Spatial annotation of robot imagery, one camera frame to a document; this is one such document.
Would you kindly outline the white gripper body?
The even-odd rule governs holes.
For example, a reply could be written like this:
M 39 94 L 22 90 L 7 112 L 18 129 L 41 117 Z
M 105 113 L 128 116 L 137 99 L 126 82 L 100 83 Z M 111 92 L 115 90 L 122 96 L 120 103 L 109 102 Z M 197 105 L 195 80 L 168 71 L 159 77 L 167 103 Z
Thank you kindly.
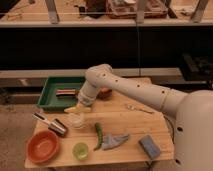
M 85 83 L 79 91 L 78 101 L 84 106 L 91 106 L 99 92 L 97 87 L 94 87 L 88 83 Z

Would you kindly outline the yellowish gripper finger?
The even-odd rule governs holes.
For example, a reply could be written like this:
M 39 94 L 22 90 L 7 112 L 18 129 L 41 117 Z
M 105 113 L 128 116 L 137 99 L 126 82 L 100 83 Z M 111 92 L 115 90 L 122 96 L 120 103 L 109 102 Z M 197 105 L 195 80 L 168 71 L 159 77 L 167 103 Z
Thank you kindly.
M 84 106 L 83 104 L 81 103 L 78 103 L 76 105 L 76 112 L 77 113 L 90 113 L 91 112 L 91 108 L 90 107 L 87 107 L 87 106 Z

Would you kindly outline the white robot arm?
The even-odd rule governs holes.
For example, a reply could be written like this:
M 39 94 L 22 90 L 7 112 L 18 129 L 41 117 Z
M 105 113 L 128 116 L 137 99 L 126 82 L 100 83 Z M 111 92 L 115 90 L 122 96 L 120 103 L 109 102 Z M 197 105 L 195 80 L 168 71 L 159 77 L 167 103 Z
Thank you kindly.
M 176 119 L 175 171 L 213 171 L 213 91 L 185 93 L 137 82 L 119 77 L 110 65 L 101 64 L 86 70 L 78 101 L 92 105 L 102 87 Z

